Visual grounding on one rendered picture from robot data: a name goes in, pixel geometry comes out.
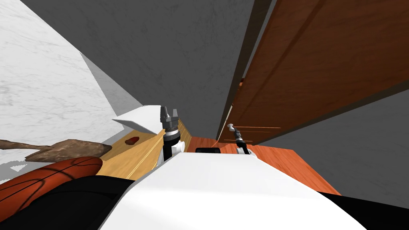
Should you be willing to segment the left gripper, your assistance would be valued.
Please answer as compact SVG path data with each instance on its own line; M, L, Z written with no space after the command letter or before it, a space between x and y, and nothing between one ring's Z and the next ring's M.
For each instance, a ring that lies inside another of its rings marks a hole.
M173 109L172 116L168 117L166 106L160 108L160 120L163 129L174 129L179 125L179 117L176 109Z

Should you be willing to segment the white wedge-shaped object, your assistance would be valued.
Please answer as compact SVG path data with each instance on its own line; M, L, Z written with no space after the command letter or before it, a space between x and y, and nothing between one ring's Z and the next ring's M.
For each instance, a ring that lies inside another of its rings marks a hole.
M163 130L160 109L160 105L144 105L113 120L138 132L157 135Z

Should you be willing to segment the light wooden table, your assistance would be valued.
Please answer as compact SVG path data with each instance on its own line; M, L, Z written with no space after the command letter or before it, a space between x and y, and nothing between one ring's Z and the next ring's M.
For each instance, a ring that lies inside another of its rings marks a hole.
M127 131L111 145L112 149L101 157L103 165L97 175L130 180L141 178L156 167L163 147L164 133L164 130L157 135L137 130ZM132 137L140 139L135 145L126 145L125 140Z

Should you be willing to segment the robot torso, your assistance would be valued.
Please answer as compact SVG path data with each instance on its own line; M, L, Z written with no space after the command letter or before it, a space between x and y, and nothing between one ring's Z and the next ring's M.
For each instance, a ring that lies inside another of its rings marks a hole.
M181 152L130 179L98 230L367 230L253 155Z

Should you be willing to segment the brown wooden paddle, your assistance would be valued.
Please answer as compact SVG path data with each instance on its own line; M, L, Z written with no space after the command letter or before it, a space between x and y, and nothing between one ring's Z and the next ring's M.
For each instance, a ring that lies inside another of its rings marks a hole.
M51 146L30 145L0 139L0 149L35 149L38 151L25 157L25 161L56 163L79 157L100 158L111 150L112 146L79 139L66 139Z

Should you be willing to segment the brown wooden door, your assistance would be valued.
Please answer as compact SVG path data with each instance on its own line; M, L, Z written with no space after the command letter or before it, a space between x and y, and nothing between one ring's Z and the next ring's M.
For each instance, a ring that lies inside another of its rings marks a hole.
M226 124L251 144L409 89L409 0L276 0Z

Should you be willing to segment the orange basketball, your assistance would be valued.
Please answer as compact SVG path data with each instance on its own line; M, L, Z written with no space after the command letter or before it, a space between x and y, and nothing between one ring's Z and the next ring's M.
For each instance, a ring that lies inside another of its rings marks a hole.
M26 208L55 187L96 175L103 165L97 157L79 157L40 167L0 184L0 222Z

